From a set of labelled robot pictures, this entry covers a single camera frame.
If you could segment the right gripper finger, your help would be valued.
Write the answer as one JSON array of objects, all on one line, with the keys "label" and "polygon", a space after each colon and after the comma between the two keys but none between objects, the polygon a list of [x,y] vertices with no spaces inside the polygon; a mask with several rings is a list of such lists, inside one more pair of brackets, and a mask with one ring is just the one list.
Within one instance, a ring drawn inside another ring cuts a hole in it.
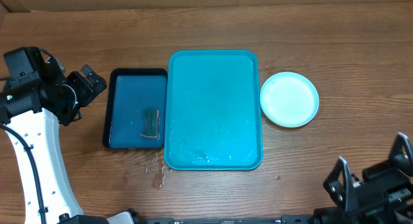
[{"label": "right gripper finger", "polygon": [[412,143],[409,138],[398,132],[388,160],[407,176],[412,176]]},{"label": "right gripper finger", "polygon": [[323,182],[323,187],[332,201],[344,212],[349,213],[359,208],[352,176],[344,158],[338,157],[332,172]]}]

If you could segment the green and orange sponge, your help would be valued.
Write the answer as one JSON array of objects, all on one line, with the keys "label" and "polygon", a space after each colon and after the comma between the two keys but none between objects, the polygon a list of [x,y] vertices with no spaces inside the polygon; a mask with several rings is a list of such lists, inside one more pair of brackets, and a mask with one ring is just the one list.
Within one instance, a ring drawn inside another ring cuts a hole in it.
[{"label": "green and orange sponge", "polygon": [[158,139],[160,132],[160,110],[146,109],[143,111],[143,117],[145,126],[140,135],[149,139]]}]

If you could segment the light blue plate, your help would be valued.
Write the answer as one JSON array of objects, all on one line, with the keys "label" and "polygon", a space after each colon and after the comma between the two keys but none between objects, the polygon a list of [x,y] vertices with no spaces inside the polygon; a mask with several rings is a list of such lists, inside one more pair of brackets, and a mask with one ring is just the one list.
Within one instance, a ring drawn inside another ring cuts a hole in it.
[{"label": "light blue plate", "polygon": [[320,98],[315,85],[305,76],[280,72],[264,82],[260,105],[271,122],[285,128],[298,128],[315,118]]}]

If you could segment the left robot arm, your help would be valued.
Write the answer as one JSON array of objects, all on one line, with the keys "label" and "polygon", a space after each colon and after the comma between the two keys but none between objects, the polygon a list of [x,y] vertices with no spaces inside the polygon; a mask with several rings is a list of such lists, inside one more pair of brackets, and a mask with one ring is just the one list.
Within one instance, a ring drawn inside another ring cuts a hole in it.
[{"label": "left robot arm", "polygon": [[106,81],[88,65],[66,76],[57,58],[35,46],[9,51],[4,59],[10,77],[1,92],[1,129],[17,158],[26,223],[106,223],[83,213],[59,141],[60,126],[80,120],[80,109],[106,89]]}]

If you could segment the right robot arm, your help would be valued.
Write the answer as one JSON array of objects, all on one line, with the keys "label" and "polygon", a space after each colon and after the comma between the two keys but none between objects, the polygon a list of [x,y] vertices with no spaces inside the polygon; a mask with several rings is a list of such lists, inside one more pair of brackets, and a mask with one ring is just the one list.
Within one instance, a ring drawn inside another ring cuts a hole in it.
[{"label": "right robot arm", "polygon": [[340,157],[323,183],[335,207],[314,210],[313,223],[412,223],[412,144],[398,133],[388,159],[359,179]]}]

